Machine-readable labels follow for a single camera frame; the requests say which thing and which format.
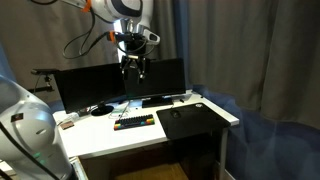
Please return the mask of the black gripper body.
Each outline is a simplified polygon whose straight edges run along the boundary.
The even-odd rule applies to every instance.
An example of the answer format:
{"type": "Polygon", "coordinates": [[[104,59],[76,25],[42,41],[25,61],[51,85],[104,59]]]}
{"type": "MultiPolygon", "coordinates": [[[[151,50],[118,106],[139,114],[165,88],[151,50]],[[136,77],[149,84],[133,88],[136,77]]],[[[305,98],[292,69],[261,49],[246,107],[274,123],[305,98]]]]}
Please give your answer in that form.
{"type": "Polygon", "coordinates": [[[125,48],[120,48],[124,52],[120,65],[122,71],[135,68],[138,72],[144,72],[147,39],[138,33],[124,33],[119,35],[119,41],[125,45],[125,48]]]}

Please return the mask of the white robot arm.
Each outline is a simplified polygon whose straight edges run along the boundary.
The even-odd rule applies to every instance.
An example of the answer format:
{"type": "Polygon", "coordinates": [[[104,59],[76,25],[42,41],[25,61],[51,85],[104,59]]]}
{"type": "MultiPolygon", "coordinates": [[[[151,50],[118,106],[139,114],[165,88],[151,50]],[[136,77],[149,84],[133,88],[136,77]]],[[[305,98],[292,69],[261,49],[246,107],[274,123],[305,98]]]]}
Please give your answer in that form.
{"type": "Polygon", "coordinates": [[[137,81],[141,83],[149,72],[151,60],[147,55],[160,42],[160,37],[150,30],[150,22],[153,13],[153,0],[61,0],[64,3],[80,8],[83,12],[89,12],[92,16],[92,24],[95,17],[104,22],[113,24],[123,21],[125,28],[122,32],[107,31],[98,36],[87,50],[79,49],[79,54],[73,57],[66,55],[67,47],[63,50],[63,56],[78,58],[89,53],[94,45],[106,37],[124,53],[120,62],[120,69],[125,80],[129,77],[129,70],[135,69],[138,73],[137,81]]]}

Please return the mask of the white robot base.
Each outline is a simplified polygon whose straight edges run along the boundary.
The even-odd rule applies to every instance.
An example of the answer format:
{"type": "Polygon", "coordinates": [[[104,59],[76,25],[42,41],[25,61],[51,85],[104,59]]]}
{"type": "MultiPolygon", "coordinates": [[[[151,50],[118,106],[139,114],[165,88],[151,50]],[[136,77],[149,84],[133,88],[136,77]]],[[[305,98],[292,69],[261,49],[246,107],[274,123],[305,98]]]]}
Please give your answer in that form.
{"type": "Polygon", "coordinates": [[[0,122],[17,144],[49,170],[39,167],[0,131],[0,159],[21,180],[69,180],[74,175],[49,106],[4,76],[0,76],[0,122]]]}

